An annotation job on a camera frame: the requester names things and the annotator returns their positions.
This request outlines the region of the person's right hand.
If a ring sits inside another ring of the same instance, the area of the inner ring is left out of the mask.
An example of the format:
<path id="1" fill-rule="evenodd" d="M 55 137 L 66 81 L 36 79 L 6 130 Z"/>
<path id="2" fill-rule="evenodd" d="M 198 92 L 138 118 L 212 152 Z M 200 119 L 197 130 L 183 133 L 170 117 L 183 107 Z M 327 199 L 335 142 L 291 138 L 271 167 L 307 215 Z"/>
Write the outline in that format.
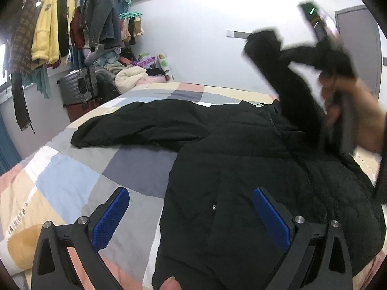
<path id="1" fill-rule="evenodd" d="M 377 98 L 372 95 L 366 85 L 360 79 L 328 77 L 324 73 L 319 75 L 318 81 L 327 112 L 325 124 L 334 125 L 341 112 L 340 107 L 333 103 L 334 94 L 336 92 L 349 94 L 357 113 L 357 145 L 369 152 L 382 154 L 386 110 L 379 105 Z"/>

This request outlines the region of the person's left hand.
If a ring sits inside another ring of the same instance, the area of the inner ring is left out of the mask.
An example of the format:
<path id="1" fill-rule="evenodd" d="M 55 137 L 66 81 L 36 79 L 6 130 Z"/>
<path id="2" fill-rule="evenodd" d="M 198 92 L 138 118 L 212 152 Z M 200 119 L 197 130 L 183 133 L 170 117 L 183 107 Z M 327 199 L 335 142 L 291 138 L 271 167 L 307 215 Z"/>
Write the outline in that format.
<path id="1" fill-rule="evenodd" d="M 163 282 L 159 290 L 182 290 L 182 287 L 176 278 L 171 276 Z"/>

